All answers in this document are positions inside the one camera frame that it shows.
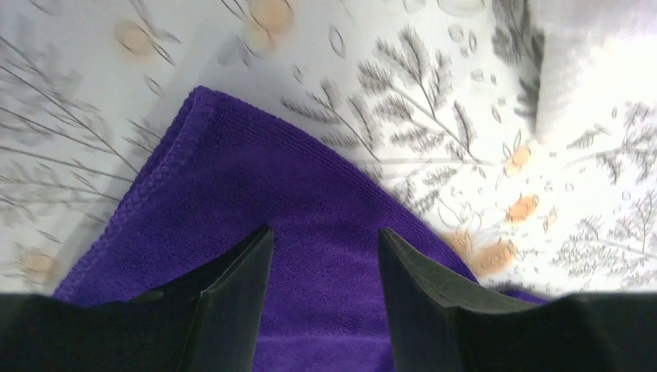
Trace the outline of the purple microfibre towel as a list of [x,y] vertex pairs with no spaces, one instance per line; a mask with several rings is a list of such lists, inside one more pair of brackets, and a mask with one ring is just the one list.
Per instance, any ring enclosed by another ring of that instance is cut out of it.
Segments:
[[390,228],[467,279],[413,212],[303,130],[198,87],[55,290],[77,305],[131,298],[261,226],[274,250],[256,371],[391,371],[377,235]]

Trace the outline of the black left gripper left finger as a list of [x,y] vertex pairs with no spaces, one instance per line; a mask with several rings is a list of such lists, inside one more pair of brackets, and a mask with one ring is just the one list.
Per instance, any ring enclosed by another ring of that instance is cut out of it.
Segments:
[[273,232],[128,301],[82,307],[37,294],[1,297],[3,371],[249,371]]

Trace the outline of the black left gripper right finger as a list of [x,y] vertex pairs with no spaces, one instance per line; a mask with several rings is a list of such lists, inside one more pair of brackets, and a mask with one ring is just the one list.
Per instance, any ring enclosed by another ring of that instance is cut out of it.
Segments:
[[544,305],[475,284],[391,229],[380,277],[398,371],[654,371],[656,296],[571,294]]

